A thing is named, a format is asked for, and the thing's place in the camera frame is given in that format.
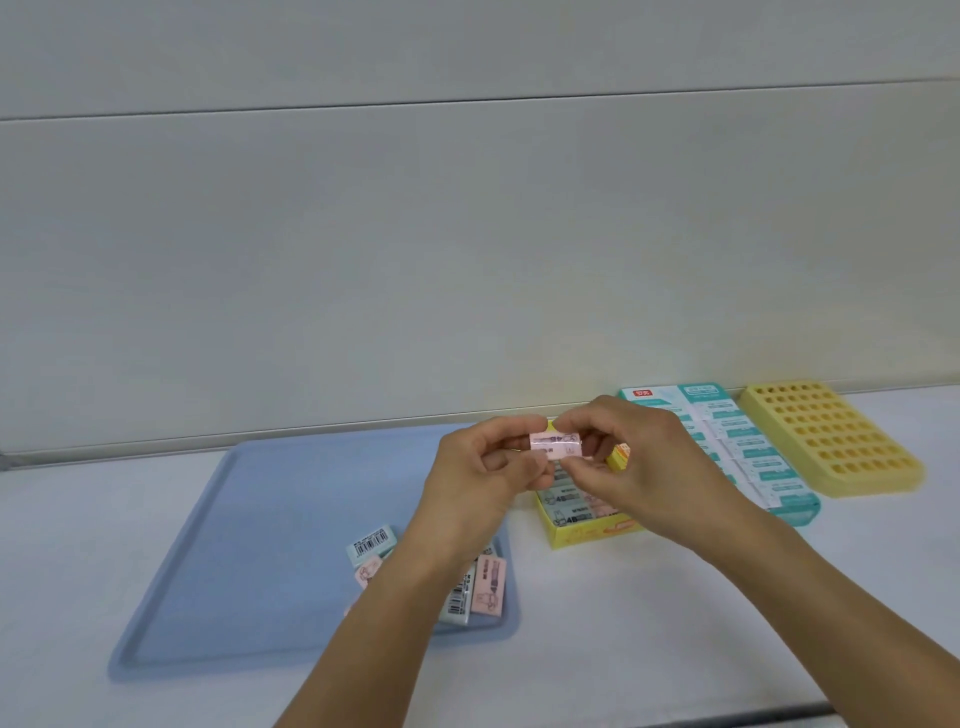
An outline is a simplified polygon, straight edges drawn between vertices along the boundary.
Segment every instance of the plastic tray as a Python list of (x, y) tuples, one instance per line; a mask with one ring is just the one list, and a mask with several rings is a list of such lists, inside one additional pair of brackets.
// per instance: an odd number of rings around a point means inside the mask
[[(114, 649), (130, 681), (309, 663), (359, 595), (346, 546), (413, 515), (440, 438), (461, 425), (398, 427), (233, 448)], [(494, 543), (511, 560), (506, 528)], [(503, 640), (520, 619), (515, 570), (503, 616), (438, 624), (431, 646)]]
[(923, 463), (821, 381), (751, 384), (737, 402), (824, 495), (910, 491), (924, 480)]

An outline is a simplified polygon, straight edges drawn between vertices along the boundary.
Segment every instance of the finger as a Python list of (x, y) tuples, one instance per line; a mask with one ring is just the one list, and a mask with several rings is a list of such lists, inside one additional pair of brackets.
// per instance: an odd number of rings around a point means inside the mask
[(607, 435), (607, 437), (601, 441), (600, 445), (597, 446), (596, 452), (593, 454), (593, 459), (598, 462), (603, 462), (610, 457), (610, 453), (613, 452), (613, 448), (617, 445), (619, 445), (619, 443), (616, 438), (612, 435)]
[(546, 430), (546, 418), (542, 415), (515, 415), (513, 417), (494, 417), (462, 430), (468, 442), (479, 453), (496, 449), (499, 443), (529, 435), (531, 432)]
[(609, 395), (601, 395), (594, 401), (568, 409), (553, 421), (560, 432), (590, 432), (599, 430), (613, 435), (617, 442), (631, 444), (632, 423), (642, 420), (646, 407)]
[(500, 472), (503, 473), (504, 481), (512, 493), (522, 493), (535, 482), (540, 484), (545, 482), (540, 479), (545, 477), (547, 467), (549, 467), (549, 462), (545, 452), (528, 450), (518, 452), (516, 457), (511, 458), (507, 467)]
[(606, 468), (597, 468), (582, 457), (565, 457), (560, 464), (581, 490), (607, 503), (616, 503), (618, 500), (616, 493), (621, 483), (616, 474)]
[(549, 468), (549, 473), (538, 475), (533, 482), (527, 486), (528, 491), (545, 491), (553, 485), (553, 467)]
[(508, 437), (499, 446), (504, 449), (530, 449), (530, 435)]
[(603, 432), (591, 431), (580, 437), (581, 451), (584, 457), (590, 457), (597, 451), (600, 442), (606, 437)]
[(512, 449), (496, 449), (493, 452), (488, 452), (483, 455), (480, 459), (483, 461), (487, 472), (492, 473), (493, 471), (505, 468), (512, 458), (518, 457), (519, 455), (519, 452)]

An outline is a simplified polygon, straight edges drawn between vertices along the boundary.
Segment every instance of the gray baseboard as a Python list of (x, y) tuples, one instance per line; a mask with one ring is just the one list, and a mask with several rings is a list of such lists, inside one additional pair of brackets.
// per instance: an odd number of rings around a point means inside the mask
[[(859, 392), (875, 392), (890, 389), (908, 389), (913, 387), (945, 386), (960, 384), (960, 373), (955, 376), (936, 377), (873, 377), (873, 378), (845, 378), (828, 379), (833, 389), (842, 394)], [(743, 391), (743, 386), (728, 386), (728, 391), (735, 397)], [(66, 463), (90, 462), (95, 460), (115, 460), (120, 458), (149, 457), (151, 455), (171, 454), (176, 452), (201, 452), (232, 448), (247, 440), (265, 440), (276, 437), (293, 437), (298, 435), (316, 435), (328, 432), (347, 432), (353, 430), (378, 429), (381, 427), (409, 427), (413, 425), (444, 425), (457, 423), (473, 423), (497, 415), (515, 415), (529, 412), (552, 417), (559, 415), (569, 407), (581, 402), (563, 402), (544, 404), (531, 407), (511, 409), (495, 409), (477, 412), (456, 412), (451, 414), (427, 415), (424, 417), (406, 417), (394, 420), (368, 420), (365, 422), (338, 423), (332, 425), (312, 425), (303, 427), (284, 427), (269, 430), (254, 430), (250, 432), (228, 432), (212, 435), (191, 435), (163, 440), (140, 440), (126, 443), (105, 443), (102, 445), (88, 445), (76, 448), (38, 449), (23, 452), (0, 453), (0, 471), (13, 468), (37, 468), (49, 465)]]

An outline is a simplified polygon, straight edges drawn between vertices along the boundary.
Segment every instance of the blue eraser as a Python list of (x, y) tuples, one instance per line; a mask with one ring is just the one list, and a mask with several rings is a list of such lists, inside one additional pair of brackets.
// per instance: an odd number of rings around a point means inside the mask
[(381, 525), (373, 533), (347, 546), (347, 557), (355, 569), (376, 554), (383, 558), (396, 547), (396, 534), (389, 525)]

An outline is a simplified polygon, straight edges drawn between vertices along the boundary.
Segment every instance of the pink eraser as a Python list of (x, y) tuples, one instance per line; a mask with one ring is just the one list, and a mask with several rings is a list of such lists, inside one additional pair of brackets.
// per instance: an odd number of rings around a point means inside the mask
[(473, 582), (471, 612), (491, 617), (503, 613), (503, 591), (507, 586), (507, 560), (481, 554), (477, 559), (477, 576)]
[(580, 492), (584, 501), (587, 502), (587, 505), (590, 507), (590, 512), (593, 514), (594, 518), (602, 519), (605, 516), (612, 516), (614, 513), (619, 513), (616, 508), (611, 506), (605, 500), (601, 500), (597, 496), (592, 496), (589, 493)]
[(357, 582), (364, 589), (367, 588), (367, 585), (370, 583), (370, 580), (373, 579), (373, 575), (376, 574), (377, 570), (383, 566), (383, 559), (374, 554), (367, 561), (360, 565), (360, 568), (357, 569), (357, 573), (354, 574)]
[(561, 460), (570, 455), (583, 457), (584, 454), (580, 447), (580, 435), (576, 432), (564, 433), (556, 430), (532, 433), (530, 449), (543, 450), (548, 460)]

